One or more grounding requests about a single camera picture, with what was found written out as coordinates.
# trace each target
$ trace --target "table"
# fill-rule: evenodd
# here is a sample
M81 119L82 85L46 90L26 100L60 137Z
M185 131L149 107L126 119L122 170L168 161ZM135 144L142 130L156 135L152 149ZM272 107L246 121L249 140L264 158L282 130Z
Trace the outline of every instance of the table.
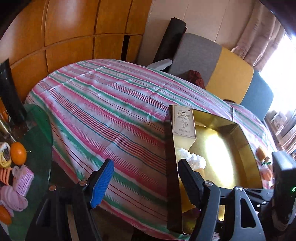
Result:
M170 104L230 119L240 125L253 152L259 146L269 154L276 151L265 126L244 107L170 74L118 60L60 68L33 88L26 103L48 114L53 159L73 181L113 159L115 172L101 207L161 239L188 239L166 227L163 121Z
M27 153L27 165L34 172L34 179L26 195L28 207L22 212L14 211L12 224L8 226L11 240L25 240L31 220L48 188L52 162L52 131L46 113L38 106L27 104L26 124L28 132L20 136Z

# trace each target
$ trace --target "wall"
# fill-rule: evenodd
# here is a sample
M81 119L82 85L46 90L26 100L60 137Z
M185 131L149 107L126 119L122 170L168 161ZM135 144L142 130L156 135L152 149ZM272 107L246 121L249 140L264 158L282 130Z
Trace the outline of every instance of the wall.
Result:
M52 71L81 60L134 62L152 0L33 0L0 40L0 63L9 58L22 101Z
M255 0L153 0L138 64L151 64L171 18L198 34L232 49L251 16Z

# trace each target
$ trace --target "green surface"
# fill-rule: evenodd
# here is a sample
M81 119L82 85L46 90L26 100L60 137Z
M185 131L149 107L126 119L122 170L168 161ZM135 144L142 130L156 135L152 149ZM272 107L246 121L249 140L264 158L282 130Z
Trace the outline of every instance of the green surface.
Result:
M34 180L26 199L28 207L22 212L14 211L12 224L8 227L10 238L14 241L25 240L28 228L39 203L47 191L52 162L52 130L47 114L38 106L25 105L28 112L26 123L29 131L17 141L27 151L25 163L34 173Z

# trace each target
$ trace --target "yellow cushion panel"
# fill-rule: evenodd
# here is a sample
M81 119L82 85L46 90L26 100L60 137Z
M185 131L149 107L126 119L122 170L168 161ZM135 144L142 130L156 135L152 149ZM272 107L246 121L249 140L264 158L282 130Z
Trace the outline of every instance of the yellow cushion panel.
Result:
M221 99L240 104L249 88L253 73L254 69L246 61L222 47L206 90Z

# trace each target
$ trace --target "wooden panel wall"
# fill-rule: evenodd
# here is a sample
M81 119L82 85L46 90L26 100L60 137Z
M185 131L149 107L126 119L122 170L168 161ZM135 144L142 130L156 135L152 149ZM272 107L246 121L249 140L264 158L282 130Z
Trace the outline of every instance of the wooden panel wall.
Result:
M32 0L0 40L22 101L42 78L92 58L135 62L152 0Z

